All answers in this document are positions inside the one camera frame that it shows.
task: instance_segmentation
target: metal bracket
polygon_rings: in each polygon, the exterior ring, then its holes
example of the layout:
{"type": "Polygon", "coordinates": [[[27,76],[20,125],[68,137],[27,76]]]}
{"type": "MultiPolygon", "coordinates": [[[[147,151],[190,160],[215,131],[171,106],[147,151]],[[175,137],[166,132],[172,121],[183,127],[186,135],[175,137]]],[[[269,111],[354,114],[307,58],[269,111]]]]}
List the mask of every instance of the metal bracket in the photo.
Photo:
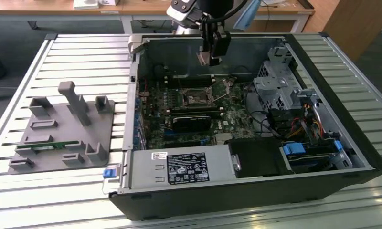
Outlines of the metal bracket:
{"type": "Polygon", "coordinates": [[[135,53],[140,52],[144,48],[144,46],[143,46],[144,43],[147,43],[147,42],[143,42],[143,35],[140,35],[140,34],[131,35],[128,37],[128,42],[127,42],[130,54],[135,54],[135,53]]]}

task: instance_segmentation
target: white label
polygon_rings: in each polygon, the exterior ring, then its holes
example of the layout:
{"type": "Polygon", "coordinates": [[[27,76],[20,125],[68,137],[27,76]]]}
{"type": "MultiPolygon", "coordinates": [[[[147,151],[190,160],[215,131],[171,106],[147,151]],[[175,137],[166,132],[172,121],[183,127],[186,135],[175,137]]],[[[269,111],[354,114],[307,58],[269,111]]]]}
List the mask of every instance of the white label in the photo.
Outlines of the white label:
{"type": "Polygon", "coordinates": [[[152,160],[167,159],[167,152],[154,152],[154,153],[151,153],[151,159],[152,160]]]}
{"type": "Polygon", "coordinates": [[[196,174],[195,176],[196,176],[196,177],[207,177],[208,174],[207,174],[207,173],[200,173],[200,174],[196,174]]]}
{"type": "Polygon", "coordinates": [[[119,11],[101,11],[100,13],[104,13],[104,14],[119,14],[119,11]]]}
{"type": "Polygon", "coordinates": [[[32,148],[33,150],[48,150],[48,149],[53,149],[53,146],[43,146],[43,147],[36,147],[32,148]]]}

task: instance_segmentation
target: aluminum table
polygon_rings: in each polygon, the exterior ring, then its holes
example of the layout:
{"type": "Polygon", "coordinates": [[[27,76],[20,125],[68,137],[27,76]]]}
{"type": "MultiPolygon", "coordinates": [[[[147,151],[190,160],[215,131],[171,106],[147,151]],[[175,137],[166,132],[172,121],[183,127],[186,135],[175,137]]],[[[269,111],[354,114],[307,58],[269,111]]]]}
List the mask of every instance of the aluminum table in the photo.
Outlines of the aluminum table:
{"type": "MultiPolygon", "coordinates": [[[[381,93],[329,37],[295,37],[382,155],[381,93]]],[[[109,164],[120,163],[131,62],[127,41],[127,34],[59,35],[44,41],[0,120],[0,228],[382,228],[382,176],[318,201],[130,221],[108,200],[107,193],[119,184],[103,182],[103,168],[8,175],[31,116],[31,98],[65,102],[57,93],[61,81],[75,82],[85,101],[107,95],[118,102],[109,164]]]]}

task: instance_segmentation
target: blue tab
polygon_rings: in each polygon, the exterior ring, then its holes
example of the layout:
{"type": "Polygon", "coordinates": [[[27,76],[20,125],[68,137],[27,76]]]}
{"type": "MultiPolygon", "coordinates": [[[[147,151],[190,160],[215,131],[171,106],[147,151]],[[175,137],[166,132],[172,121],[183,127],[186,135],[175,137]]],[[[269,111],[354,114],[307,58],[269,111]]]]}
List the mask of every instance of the blue tab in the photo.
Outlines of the blue tab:
{"type": "Polygon", "coordinates": [[[116,169],[105,169],[103,171],[103,178],[108,179],[108,178],[115,178],[116,177],[116,169]]]}
{"type": "Polygon", "coordinates": [[[289,152],[291,154],[305,154],[306,153],[306,150],[305,150],[302,143],[287,143],[285,147],[289,148],[289,152]]]}
{"type": "Polygon", "coordinates": [[[341,141],[334,141],[334,145],[335,145],[338,151],[342,151],[343,147],[342,147],[342,144],[341,144],[341,141]]]}
{"type": "Polygon", "coordinates": [[[290,149],[289,149],[287,145],[286,145],[286,146],[283,146],[283,151],[285,151],[285,154],[286,154],[286,155],[291,154],[291,152],[290,152],[290,149]]]}

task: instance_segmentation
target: cable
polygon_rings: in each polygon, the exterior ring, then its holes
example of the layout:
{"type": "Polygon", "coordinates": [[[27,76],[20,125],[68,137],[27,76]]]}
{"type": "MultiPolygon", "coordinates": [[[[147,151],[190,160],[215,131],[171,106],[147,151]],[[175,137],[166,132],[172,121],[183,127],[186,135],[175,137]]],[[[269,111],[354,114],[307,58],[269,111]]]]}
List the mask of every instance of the cable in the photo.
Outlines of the cable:
{"type": "Polygon", "coordinates": [[[17,87],[0,87],[0,89],[17,89],[17,87]]]}
{"type": "Polygon", "coordinates": [[[154,33],[156,33],[156,31],[158,31],[158,30],[160,30],[160,29],[163,28],[163,26],[164,26],[166,22],[167,22],[167,20],[164,20],[164,22],[163,22],[162,26],[160,26],[156,30],[154,30],[154,33]]]}
{"type": "Polygon", "coordinates": [[[207,23],[207,24],[208,23],[218,23],[218,22],[227,20],[242,9],[242,7],[246,5],[246,3],[247,3],[247,0],[243,0],[243,2],[239,4],[239,6],[228,14],[226,14],[220,18],[208,19],[204,21],[204,23],[207,23]]]}
{"type": "Polygon", "coordinates": [[[269,21],[270,21],[270,6],[266,2],[263,2],[266,4],[266,8],[267,8],[267,21],[266,21],[266,26],[265,26],[265,32],[267,31],[267,26],[269,26],[269,21]]]}

